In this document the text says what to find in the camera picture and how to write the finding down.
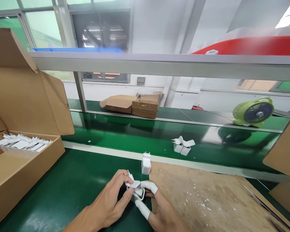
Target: green fan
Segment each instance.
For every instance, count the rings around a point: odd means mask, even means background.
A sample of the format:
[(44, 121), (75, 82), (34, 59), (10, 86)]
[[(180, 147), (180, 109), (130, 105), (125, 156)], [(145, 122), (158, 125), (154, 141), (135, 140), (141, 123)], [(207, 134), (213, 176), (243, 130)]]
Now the green fan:
[(270, 98), (262, 97), (254, 101), (246, 101), (238, 104), (233, 110), (235, 120), (233, 123), (243, 126), (244, 124), (260, 127), (274, 112), (273, 101)]

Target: open cardboard box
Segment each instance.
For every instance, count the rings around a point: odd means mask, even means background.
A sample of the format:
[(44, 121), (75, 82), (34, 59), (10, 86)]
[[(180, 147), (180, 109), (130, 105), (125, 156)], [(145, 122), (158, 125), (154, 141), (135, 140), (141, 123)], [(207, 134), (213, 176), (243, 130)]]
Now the open cardboard box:
[(164, 93), (137, 94), (138, 99), (132, 102), (132, 114), (148, 118), (156, 118), (158, 114), (159, 102)]
[(137, 96), (115, 95), (101, 101), (100, 106), (102, 108), (106, 107), (108, 110), (131, 114), (132, 101), (136, 99)]
[[(290, 122), (263, 163), (290, 177)], [(290, 178), (288, 182), (278, 184), (269, 193), (290, 213)]]
[(0, 221), (64, 153), (74, 133), (63, 83), (40, 70), (10, 29), (0, 28), (0, 140), (3, 132), (52, 140), (32, 156), (0, 149)]

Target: aluminum frame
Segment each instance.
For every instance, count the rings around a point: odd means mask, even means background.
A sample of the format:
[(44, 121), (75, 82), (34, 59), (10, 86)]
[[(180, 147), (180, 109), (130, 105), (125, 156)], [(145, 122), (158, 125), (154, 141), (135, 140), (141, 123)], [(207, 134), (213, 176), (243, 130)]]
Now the aluminum frame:
[(290, 81), (290, 56), (31, 52), (41, 69)]

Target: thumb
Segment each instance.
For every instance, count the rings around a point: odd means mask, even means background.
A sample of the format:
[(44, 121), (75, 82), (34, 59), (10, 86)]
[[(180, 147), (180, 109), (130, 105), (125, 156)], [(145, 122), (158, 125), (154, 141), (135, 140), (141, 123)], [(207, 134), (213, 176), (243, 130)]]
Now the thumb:
[(125, 208), (127, 207), (128, 203), (131, 200), (133, 192), (134, 188), (128, 188), (123, 194), (122, 198), (115, 205), (114, 210), (123, 213), (123, 211), (125, 210)]
[(159, 220), (157, 219), (157, 216), (151, 212), (141, 200), (136, 200), (135, 205), (154, 230), (159, 228)]

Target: wrist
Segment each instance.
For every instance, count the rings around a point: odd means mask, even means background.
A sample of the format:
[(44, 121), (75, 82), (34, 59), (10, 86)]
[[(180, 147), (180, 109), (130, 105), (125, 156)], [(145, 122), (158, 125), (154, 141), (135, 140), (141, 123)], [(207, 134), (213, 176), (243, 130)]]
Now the wrist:
[(83, 221), (86, 223), (86, 232), (98, 232), (101, 230), (103, 227), (100, 224), (101, 220), (99, 220), (98, 216), (96, 213), (90, 214), (89, 212), (89, 207), (87, 206), (84, 208), (84, 216), (83, 216)]

